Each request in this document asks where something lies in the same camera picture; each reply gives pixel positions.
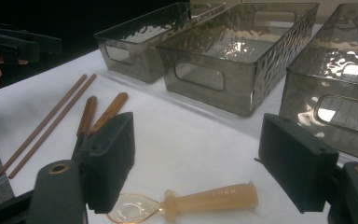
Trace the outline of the grey transparent plastic bin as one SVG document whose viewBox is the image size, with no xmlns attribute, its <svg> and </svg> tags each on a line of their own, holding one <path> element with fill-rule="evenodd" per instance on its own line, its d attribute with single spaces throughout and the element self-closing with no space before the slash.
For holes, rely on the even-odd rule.
<svg viewBox="0 0 358 224">
<path fill-rule="evenodd" d="M 153 83 L 162 76 L 156 45 L 225 9 L 225 3 L 174 3 L 94 35 L 109 70 Z"/>
<path fill-rule="evenodd" d="M 288 66 L 279 115 L 358 158 L 358 3 L 338 6 Z"/>
<path fill-rule="evenodd" d="M 157 45 L 168 91 L 249 117 L 310 40 L 317 3 L 238 3 Z"/>
</svg>

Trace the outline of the small wooden spoon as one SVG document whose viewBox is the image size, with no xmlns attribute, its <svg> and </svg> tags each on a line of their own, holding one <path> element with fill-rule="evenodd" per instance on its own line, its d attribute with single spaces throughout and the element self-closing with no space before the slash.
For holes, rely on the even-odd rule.
<svg viewBox="0 0 358 224">
<path fill-rule="evenodd" d="M 176 196 L 166 190 L 158 202 L 140 194 L 122 193 L 113 209 L 106 214 L 114 224 L 141 224 L 162 212 L 168 222 L 174 222 L 183 212 L 224 211 L 258 206 L 258 196 L 252 181 L 186 196 Z"/>
</svg>

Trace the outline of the brown wooden chopstick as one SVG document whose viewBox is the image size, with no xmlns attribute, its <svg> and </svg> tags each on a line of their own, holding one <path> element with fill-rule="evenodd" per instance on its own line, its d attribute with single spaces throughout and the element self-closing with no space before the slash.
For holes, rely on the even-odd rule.
<svg viewBox="0 0 358 224">
<path fill-rule="evenodd" d="M 64 104 L 70 99 L 70 97 L 76 92 L 76 90 L 87 79 L 87 75 L 82 75 L 80 79 L 72 86 L 72 88 L 61 98 L 61 100 L 48 112 L 48 114 L 42 119 L 42 121 L 36 126 L 36 128 L 30 133 L 30 135 L 23 141 L 18 149 L 11 155 L 5 164 L 0 168 L 0 176 L 10 167 L 10 165 L 20 156 L 20 154 L 32 143 L 32 141 L 39 135 L 39 133 L 45 128 L 45 126 L 51 121 L 56 113 L 64 106 Z"/>
<path fill-rule="evenodd" d="M 50 125 L 46 128 L 40 138 L 34 143 L 30 150 L 24 155 L 24 158 L 21 159 L 19 164 L 13 169 L 13 171 L 8 175 L 9 179 L 12 179 L 17 175 L 17 173 L 22 169 L 22 167 L 30 160 L 36 151 L 42 146 L 42 144 L 47 140 L 55 128 L 60 124 L 63 118 L 67 113 L 72 109 L 75 103 L 79 98 L 85 93 L 89 88 L 91 83 L 96 79 L 97 75 L 93 74 L 83 82 L 83 84 L 76 90 L 76 92 L 70 97 L 70 99 L 64 104 L 64 106 L 57 112 L 59 115 L 53 120 Z"/>
</svg>

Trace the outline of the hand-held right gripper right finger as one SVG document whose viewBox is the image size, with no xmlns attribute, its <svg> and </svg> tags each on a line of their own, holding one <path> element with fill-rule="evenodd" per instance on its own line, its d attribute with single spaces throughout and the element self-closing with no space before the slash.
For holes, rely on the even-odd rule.
<svg viewBox="0 0 358 224">
<path fill-rule="evenodd" d="M 324 210 L 328 177 L 338 152 L 290 119 L 266 113 L 258 158 L 299 212 Z"/>
</svg>

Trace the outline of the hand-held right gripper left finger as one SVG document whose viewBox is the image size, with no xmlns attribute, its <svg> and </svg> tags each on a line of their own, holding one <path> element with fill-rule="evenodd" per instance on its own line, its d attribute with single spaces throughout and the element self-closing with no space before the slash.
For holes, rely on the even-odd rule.
<svg viewBox="0 0 358 224">
<path fill-rule="evenodd" d="M 86 204 L 96 214 L 109 213 L 135 161 L 133 113 L 113 116 L 79 152 Z"/>
</svg>

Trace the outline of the white table mat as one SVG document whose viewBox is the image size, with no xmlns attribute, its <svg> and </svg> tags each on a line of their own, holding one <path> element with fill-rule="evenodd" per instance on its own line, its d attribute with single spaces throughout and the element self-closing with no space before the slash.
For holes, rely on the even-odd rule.
<svg viewBox="0 0 358 224">
<path fill-rule="evenodd" d="M 14 194 L 34 187 L 39 169 L 68 159 L 87 99 L 102 114 L 121 92 L 134 116 L 135 164 L 124 191 L 157 201 L 166 190 L 187 195 L 253 182 L 258 205 L 251 210 L 181 214 L 177 224 L 327 224 L 327 214 L 298 212 L 275 179 L 257 162 L 263 116 L 279 111 L 278 84 L 249 118 L 169 92 L 162 80 L 145 84 L 110 71 L 93 51 L 69 63 L 0 89 L 0 159 L 7 161 L 81 76 L 95 80 L 56 129 L 10 181 Z"/>
</svg>

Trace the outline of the wooden handled fork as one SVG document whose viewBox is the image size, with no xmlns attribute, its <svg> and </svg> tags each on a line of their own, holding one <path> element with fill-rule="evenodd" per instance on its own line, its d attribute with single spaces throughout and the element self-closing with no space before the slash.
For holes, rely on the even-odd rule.
<svg viewBox="0 0 358 224">
<path fill-rule="evenodd" d="M 116 98 L 111 102 L 111 104 L 104 110 L 101 116 L 97 119 L 97 121 L 91 127 L 89 133 L 90 134 L 97 133 L 108 120 L 110 120 L 113 116 L 115 116 L 119 112 L 119 110 L 126 103 L 128 98 L 129 95 L 126 92 L 120 92 L 116 96 Z"/>
</svg>

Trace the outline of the wooden handled knife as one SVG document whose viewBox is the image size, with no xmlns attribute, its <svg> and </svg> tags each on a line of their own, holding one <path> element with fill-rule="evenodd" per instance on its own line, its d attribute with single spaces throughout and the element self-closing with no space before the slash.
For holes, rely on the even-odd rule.
<svg viewBox="0 0 358 224">
<path fill-rule="evenodd" d="M 89 97 L 85 104 L 83 114 L 82 114 L 81 120 L 79 122 L 79 126 L 77 128 L 76 144 L 75 144 L 74 151 L 72 154 L 73 159 L 78 154 L 79 149 L 81 149 L 81 147 L 83 146 L 85 137 L 89 133 L 90 125 L 92 123 L 96 105 L 97 105 L 97 97 L 96 96 Z"/>
</svg>

